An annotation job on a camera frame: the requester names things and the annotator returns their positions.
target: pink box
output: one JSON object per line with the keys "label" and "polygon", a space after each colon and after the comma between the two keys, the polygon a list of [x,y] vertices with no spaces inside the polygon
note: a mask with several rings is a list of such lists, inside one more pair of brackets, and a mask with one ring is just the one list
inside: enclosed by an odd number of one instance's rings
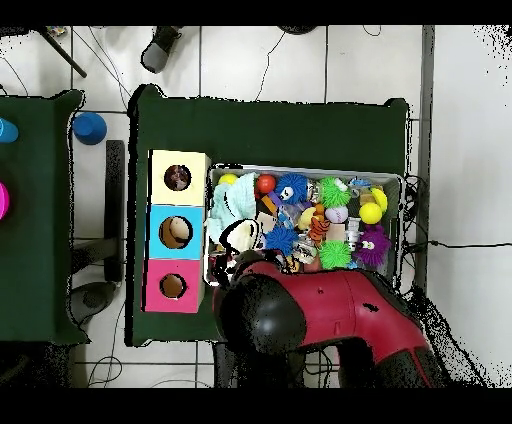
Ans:
{"label": "pink box", "polygon": [[[175,299],[166,297],[160,282],[168,274],[180,276],[185,281],[185,291]],[[144,279],[146,304],[142,296],[144,312],[196,313],[204,296],[202,261],[188,259],[149,259],[148,272]]]}

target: yellow box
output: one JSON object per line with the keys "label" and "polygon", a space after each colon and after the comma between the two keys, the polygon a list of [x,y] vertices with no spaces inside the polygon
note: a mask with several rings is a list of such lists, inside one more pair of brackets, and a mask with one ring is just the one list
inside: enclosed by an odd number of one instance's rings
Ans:
{"label": "yellow box", "polygon": [[[151,155],[151,203],[155,205],[204,206],[206,178],[210,159],[204,153],[152,150]],[[178,191],[183,178],[176,183],[179,175],[188,174],[188,185]]]}

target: circular hole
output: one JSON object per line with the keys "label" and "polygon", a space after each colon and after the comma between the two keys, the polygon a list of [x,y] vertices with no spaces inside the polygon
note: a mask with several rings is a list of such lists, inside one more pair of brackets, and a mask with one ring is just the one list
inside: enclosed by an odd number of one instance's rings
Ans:
{"label": "circular hole", "polygon": [[160,291],[165,297],[179,299],[187,290],[183,277],[178,274],[167,274],[160,280]]}
{"label": "circular hole", "polygon": [[158,237],[169,249],[183,249],[192,240],[192,224],[182,216],[170,216],[160,224]]}
{"label": "circular hole", "polygon": [[172,191],[182,191],[188,188],[192,179],[185,165],[171,165],[164,174],[164,183]]}

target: green table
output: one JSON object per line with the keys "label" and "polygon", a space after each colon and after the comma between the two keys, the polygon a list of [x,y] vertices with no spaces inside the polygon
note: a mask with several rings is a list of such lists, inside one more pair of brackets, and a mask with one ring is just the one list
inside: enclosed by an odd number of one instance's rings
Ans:
{"label": "green table", "polygon": [[127,253],[135,260],[127,265],[126,341],[218,338],[211,287],[197,314],[140,310],[149,149],[203,152],[213,162],[403,175],[408,114],[403,99],[384,106],[166,99],[158,87],[140,86],[129,105],[128,216],[136,218],[128,224]]}
{"label": "green table", "polygon": [[0,340],[86,341],[68,318],[71,275],[68,123],[83,94],[0,97],[0,116],[18,126],[0,143],[0,181],[12,207],[0,221]]}

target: blue cup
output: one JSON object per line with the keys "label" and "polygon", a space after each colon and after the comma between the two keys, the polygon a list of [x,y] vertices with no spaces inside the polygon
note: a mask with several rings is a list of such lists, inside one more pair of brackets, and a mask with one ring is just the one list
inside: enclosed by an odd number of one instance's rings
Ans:
{"label": "blue cup", "polygon": [[0,143],[12,143],[18,138],[19,132],[16,125],[0,118]]}
{"label": "blue cup", "polygon": [[97,113],[84,112],[74,119],[73,132],[78,140],[91,146],[103,141],[107,135],[107,124]]}

